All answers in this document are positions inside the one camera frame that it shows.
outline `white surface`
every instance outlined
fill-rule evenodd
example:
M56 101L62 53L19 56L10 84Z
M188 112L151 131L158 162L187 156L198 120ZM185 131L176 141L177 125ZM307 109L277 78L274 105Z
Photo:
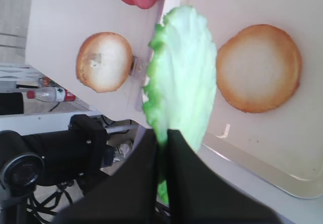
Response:
M259 159L258 165L264 162L272 166L272 173L267 176L275 176L269 181L305 198L323 194L320 93L323 16L318 13L323 0L188 0L188 3L207 17L218 48L253 24L271 24L292 36L304 61L300 87L294 96L278 109L249 114L230 106L218 90L208 132L220 136L229 124L225 141ZM259 175L264 171L260 167L258 170Z
M323 220L323 197L302 200L261 180L236 164L216 155L202 145L199 156L218 175L268 205L295 224L320 224Z
M142 79L135 74L115 92L96 93L76 79L75 60L87 37L112 31L129 41L138 62L147 63L150 56L147 45L159 18L161 2L142 10L121 0L32 0L26 63L110 119L133 119L147 126L144 114L135 109Z

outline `black cable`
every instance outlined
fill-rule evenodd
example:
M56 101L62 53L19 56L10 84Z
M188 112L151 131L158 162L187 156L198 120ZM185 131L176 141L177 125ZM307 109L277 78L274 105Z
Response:
M54 109L56 109L60 105L60 102L57 102L57 104L51 108L48 112L52 112Z
M25 89L38 89L38 86L33 85L24 85L24 84L16 84L16 88L25 88Z
M58 190L56 190L53 194L51 194L48 198L46 198L42 203L38 202L36 200L35 194L33 193L29 198L29 204L27 204L27 208L31 210L31 214L34 215L40 222L44 224L49 224L49 221L46 221L43 219L39 213L44 213L52 216L56 216L57 212L52 211L54 208L56 208L59 204L59 201L61 200L61 197L63 194L65 194L69 204L73 204L73 200L71 198L71 195L66 191L66 188L68 185L66 184L58 184L56 185ZM55 200L54 205L50 207L45 207L49 202L52 200Z

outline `camera lens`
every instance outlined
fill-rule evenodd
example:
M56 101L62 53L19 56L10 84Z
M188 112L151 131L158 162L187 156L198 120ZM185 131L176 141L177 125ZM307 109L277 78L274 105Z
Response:
M7 165L4 181L10 187L27 187L33 184L42 172L42 161L33 155L21 156Z

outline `plastic bottle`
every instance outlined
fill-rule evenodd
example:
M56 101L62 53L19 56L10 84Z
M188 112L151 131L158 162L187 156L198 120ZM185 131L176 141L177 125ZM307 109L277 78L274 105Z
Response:
M76 96L62 87L43 87L27 91L28 99L38 99L43 102L74 101Z

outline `bottle label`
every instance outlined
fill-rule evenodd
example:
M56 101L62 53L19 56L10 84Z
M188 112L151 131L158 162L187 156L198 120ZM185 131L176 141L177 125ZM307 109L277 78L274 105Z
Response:
M65 89L61 87L55 87L56 90L56 102L62 102L65 99Z

